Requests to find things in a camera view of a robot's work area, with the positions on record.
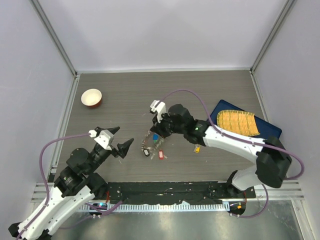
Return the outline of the blue key tag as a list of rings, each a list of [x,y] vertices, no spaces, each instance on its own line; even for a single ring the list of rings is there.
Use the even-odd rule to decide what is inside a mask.
[[[157,141],[159,139],[159,136],[157,134],[153,134],[152,139],[154,141]]]

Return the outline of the red key tag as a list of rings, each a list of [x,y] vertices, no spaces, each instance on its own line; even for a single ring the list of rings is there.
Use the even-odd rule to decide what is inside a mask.
[[[164,152],[162,150],[158,151],[158,157],[160,160],[163,160],[165,158]]]

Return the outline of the black key fob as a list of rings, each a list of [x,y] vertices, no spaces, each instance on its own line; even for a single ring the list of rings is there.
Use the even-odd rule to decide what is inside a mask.
[[[146,157],[149,157],[149,156],[150,156],[150,151],[149,151],[148,148],[144,148],[144,149],[142,150],[142,152],[143,152],[143,154],[144,154]]]

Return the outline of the yellow key tag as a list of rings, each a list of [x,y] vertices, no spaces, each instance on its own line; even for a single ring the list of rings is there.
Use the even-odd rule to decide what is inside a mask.
[[[200,152],[200,148],[201,148],[201,146],[199,144],[195,145],[193,152],[198,154]]]

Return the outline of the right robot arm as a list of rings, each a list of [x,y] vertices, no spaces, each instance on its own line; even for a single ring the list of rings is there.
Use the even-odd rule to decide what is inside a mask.
[[[222,149],[253,163],[229,176],[225,191],[230,197],[239,197],[261,184],[275,189],[282,186],[292,159],[278,138],[251,138],[223,130],[207,120],[195,119],[182,104],[166,108],[164,102],[154,100],[150,112],[154,115],[150,131],[162,138],[181,134],[192,144]]]

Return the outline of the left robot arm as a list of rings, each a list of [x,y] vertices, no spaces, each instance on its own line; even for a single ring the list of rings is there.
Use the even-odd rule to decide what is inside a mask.
[[[52,187],[44,184],[46,197],[33,213],[22,222],[8,228],[17,240],[49,240],[58,228],[82,205],[102,199],[108,183],[96,172],[109,157],[125,158],[134,139],[112,145],[119,127],[96,127],[86,135],[95,141],[92,151],[78,147],[70,153],[67,166]]]

